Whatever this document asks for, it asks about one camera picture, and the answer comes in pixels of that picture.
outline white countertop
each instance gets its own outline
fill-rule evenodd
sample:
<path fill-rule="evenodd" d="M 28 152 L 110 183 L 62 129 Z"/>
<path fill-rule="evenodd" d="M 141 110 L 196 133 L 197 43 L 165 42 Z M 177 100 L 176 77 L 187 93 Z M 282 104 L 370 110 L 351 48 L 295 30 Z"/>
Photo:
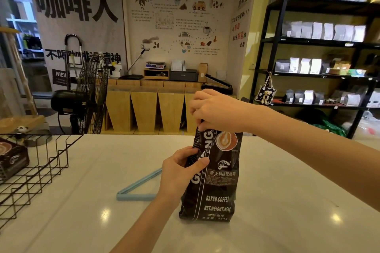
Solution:
<path fill-rule="evenodd" d="M 83 136 L 69 149 L 69 168 L 2 229 L 0 252 L 108 253 L 148 205 L 116 201 L 116 193 L 192 143 L 192 136 Z M 156 193 L 159 182 L 135 193 Z M 258 137 L 243 138 L 236 195 L 230 223 L 184 222 L 176 210 L 154 252 L 379 252 L 379 212 Z"/>

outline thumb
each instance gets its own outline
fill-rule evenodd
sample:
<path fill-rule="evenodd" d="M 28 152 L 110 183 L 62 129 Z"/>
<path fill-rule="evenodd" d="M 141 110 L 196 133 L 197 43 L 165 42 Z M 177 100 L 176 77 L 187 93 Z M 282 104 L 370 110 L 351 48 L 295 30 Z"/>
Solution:
<path fill-rule="evenodd" d="M 204 130 L 207 130 L 207 129 L 211 129 L 212 126 L 211 126 L 211 123 L 210 122 L 207 122 L 207 121 L 203 121 L 199 126 L 198 126 L 198 130 L 199 131 L 204 131 Z"/>
<path fill-rule="evenodd" d="M 186 169 L 191 176 L 194 176 L 195 174 L 203 170 L 209 163 L 210 159 L 208 159 L 208 157 L 203 157 Z"/>

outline coffee cup illustration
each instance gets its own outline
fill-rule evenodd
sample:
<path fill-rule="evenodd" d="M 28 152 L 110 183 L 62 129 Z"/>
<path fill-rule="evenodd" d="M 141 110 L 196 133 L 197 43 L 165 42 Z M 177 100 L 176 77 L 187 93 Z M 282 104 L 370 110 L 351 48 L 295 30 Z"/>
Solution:
<path fill-rule="evenodd" d="M 150 41 L 147 39 L 144 39 L 142 42 L 143 43 L 141 44 L 141 49 L 145 49 L 145 51 L 149 51 L 150 50 Z"/>
<path fill-rule="evenodd" d="M 8 153 L 12 149 L 12 145 L 7 142 L 0 142 L 0 155 Z"/>
<path fill-rule="evenodd" d="M 203 33 L 206 35 L 209 35 L 211 33 L 211 27 L 210 26 L 204 26 L 203 27 Z"/>
<path fill-rule="evenodd" d="M 216 145 L 222 151 L 230 151 L 235 148 L 238 138 L 235 133 L 223 131 L 216 136 Z"/>

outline hand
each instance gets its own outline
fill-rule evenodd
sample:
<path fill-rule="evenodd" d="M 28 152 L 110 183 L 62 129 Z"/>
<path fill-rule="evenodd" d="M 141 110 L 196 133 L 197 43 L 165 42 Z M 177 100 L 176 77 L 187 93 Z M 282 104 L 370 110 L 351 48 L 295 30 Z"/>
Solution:
<path fill-rule="evenodd" d="M 164 198 L 178 206 L 181 196 L 185 192 L 190 180 L 195 174 L 203 170 L 210 160 L 203 157 L 193 165 L 184 168 L 187 157 L 197 154 L 198 149 L 188 146 L 177 150 L 173 156 L 162 163 L 161 183 L 157 197 Z"/>
<path fill-rule="evenodd" d="M 253 113 L 253 104 L 239 101 L 212 89 L 195 93 L 190 102 L 199 131 L 215 129 L 228 132 L 249 132 L 247 118 Z"/>

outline blue sealing clip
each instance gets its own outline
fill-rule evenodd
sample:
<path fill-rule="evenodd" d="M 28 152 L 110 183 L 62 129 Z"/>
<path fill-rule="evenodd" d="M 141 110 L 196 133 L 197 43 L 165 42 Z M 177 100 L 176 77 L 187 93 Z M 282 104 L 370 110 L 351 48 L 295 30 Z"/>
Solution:
<path fill-rule="evenodd" d="M 141 178 L 140 180 L 136 181 L 135 183 L 129 185 L 128 187 L 120 190 L 116 194 L 116 200 L 118 201 L 152 201 L 156 194 L 128 194 L 132 190 L 136 189 L 140 185 L 144 184 L 148 180 L 156 177 L 157 175 L 160 175 L 162 172 L 162 168 L 152 172 L 151 174 L 145 176 L 144 178 Z"/>

